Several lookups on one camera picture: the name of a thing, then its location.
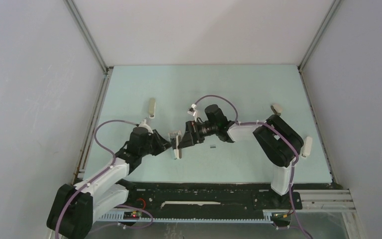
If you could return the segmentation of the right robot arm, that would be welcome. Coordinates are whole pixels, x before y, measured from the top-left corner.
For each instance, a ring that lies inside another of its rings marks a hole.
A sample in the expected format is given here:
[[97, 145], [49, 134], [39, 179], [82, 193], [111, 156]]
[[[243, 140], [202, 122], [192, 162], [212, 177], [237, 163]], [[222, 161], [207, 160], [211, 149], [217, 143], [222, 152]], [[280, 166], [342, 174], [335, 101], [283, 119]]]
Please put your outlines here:
[[207, 106], [204, 112], [206, 121], [195, 117], [186, 122], [185, 133], [177, 148], [203, 143], [211, 135], [227, 143], [255, 139], [274, 165], [270, 203], [275, 208], [284, 207], [289, 202], [288, 192], [293, 186], [294, 166], [304, 146], [301, 136], [279, 115], [271, 115], [265, 121], [238, 122], [228, 120], [217, 104]]

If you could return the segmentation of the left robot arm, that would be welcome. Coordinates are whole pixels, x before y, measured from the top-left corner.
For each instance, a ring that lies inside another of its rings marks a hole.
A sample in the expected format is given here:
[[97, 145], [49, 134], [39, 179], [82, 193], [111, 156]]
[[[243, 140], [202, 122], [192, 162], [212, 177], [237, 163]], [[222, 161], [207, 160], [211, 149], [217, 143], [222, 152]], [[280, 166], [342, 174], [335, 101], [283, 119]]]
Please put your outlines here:
[[135, 127], [104, 168], [75, 185], [64, 184], [58, 189], [46, 226], [57, 235], [84, 239], [94, 222], [112, 208], [136, 204], [137, 193], [125, 177], [141, 164], [143, 157], [157, 156], [169, 148], [171, 143], [155, 129]]

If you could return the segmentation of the open staple box tray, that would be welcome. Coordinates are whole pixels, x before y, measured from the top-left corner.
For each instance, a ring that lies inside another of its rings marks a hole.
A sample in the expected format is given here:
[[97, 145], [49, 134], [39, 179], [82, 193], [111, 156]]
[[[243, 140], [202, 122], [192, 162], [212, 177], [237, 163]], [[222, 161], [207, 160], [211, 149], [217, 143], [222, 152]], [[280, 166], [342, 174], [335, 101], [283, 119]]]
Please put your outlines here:
[[168, 133], [169, 138], [176, 138], [177, 136], [182, 136], [182, 132], [180, 130], [172, 131]]

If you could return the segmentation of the aluminium frame rail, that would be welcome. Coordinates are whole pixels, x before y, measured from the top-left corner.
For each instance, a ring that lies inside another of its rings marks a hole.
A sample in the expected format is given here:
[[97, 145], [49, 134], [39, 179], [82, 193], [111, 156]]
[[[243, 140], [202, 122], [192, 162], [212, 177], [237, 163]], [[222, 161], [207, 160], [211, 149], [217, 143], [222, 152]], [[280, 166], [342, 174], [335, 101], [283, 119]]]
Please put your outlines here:
[[100, 53], [98, 46], [96, 42], [94, 41], [91, 32], [89, 31], [89, 28], [87, 27], [86, 22], [84, 21], [77, 4], [74, 0], [63, 0], [64, 4], [66, 5], [68, 11], [70, 12], [74, 22], [76, 23], [80, 33], [82, 34], [85, 43], [89, 47], [93, 57], [97, 61], [99, 67], [101, 68], [102, 72], [104, 74], [108, 73], [109, 67], [105, 63], [102, 54]]

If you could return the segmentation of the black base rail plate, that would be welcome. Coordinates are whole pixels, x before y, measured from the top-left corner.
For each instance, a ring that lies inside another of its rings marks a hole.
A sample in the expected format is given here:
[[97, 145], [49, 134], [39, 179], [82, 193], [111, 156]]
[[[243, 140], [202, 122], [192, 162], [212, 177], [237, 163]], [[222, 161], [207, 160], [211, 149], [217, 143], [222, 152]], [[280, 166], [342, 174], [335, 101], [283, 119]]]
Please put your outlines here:
[[267, 183], [135, 182], [126, 205], [156, 218], [260, 219], [264, 212], [302, 209], [298, 192], [280, 196]]

